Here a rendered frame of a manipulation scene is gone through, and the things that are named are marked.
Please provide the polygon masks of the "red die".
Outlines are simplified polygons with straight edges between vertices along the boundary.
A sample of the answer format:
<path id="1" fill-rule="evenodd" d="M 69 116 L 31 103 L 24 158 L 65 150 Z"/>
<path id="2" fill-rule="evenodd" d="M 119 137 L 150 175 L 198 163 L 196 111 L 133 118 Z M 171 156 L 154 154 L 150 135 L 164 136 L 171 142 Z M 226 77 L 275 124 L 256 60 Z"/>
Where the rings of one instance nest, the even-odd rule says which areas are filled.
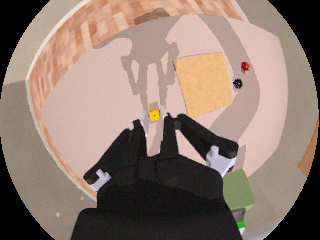
<path id="1" fill-rule="evenodd" d="M 241 68 L 245 71 L 249 70 L 249 64 L 247 62 L 241 63 Z"/>

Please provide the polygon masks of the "black die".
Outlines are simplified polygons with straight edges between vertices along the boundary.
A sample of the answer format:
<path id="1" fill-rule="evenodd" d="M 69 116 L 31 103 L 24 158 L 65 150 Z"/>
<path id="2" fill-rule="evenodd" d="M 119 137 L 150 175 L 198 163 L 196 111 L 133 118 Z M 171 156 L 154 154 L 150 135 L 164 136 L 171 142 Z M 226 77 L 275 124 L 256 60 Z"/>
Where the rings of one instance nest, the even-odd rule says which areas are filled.
<path id="1" fill-rule="evenodd" d="M 233 84 L 234 84 L 235 88 L 239 88 L 239 89 L 243 86 L 241 79 L 235 79 Z"/>

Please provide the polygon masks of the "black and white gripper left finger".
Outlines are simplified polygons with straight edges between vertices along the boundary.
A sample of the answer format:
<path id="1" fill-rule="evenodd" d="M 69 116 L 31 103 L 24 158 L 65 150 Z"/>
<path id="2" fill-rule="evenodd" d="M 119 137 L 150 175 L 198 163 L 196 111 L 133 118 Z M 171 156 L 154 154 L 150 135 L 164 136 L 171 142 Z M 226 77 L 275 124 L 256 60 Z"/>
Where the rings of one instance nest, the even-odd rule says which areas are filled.
<path id="1" fill-rule="evenodd" d="M 83 179 L 96 192 L 116 173 L 116 183 L 124 191 L 130 192 L 137 188 L 139 157 L 147 156 L 146 137 L 150 123 L 147 112 L 143 111 L 140 119 L 132 123 L 134 128 L 124 129 L 99 161 L 84 174 Z"/>

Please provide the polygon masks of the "yellow die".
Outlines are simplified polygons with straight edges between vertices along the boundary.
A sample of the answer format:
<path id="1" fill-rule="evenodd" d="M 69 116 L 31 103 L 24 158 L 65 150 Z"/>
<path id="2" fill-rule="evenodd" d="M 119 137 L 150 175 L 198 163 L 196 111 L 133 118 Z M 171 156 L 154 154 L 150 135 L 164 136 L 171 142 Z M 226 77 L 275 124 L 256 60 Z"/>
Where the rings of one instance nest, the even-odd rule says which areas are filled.
<path id="1" fill-rule="evenodd" d="M 160 114 L 159 114 L 158 108 L 150 110 L 149 115 L 150 115 L 151 121 L 160 119 Z"/>

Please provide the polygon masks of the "tan flat mat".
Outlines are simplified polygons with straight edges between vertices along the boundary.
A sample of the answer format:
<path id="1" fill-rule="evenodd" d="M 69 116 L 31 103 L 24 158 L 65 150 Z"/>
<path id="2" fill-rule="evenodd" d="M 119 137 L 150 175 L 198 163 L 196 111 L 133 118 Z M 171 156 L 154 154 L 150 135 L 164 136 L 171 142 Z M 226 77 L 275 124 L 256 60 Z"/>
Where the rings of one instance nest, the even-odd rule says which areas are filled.
<path id="1" fill-rule="evenodd" d="M 223 53 L 195 55 L 172 61 L 190 118 L 232 104 Z"/>

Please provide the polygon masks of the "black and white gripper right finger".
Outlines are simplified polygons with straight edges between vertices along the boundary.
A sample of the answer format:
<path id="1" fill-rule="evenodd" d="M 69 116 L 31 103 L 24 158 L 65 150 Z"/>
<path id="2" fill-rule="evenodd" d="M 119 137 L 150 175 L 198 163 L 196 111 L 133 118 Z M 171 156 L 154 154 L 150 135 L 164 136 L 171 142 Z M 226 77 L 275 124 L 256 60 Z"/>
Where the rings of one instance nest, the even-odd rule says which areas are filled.
<path id="1" fill-rule="evenodd" d="M 174 187 L 181 179 L 175 130 L 180 130 L 206 161 L 206 165 L 217 170 L 222 178 L 226 173 L 232 171 L 239 149 L 237 142 L 215 135 L 185 114 L 181 113 L 177 115 L 177 118 L 172 118 L 168 116 L 170 113 L 166 112 L 164 106 L 160 108 L 164 126 L 156 173 L 163 186 Z"/>

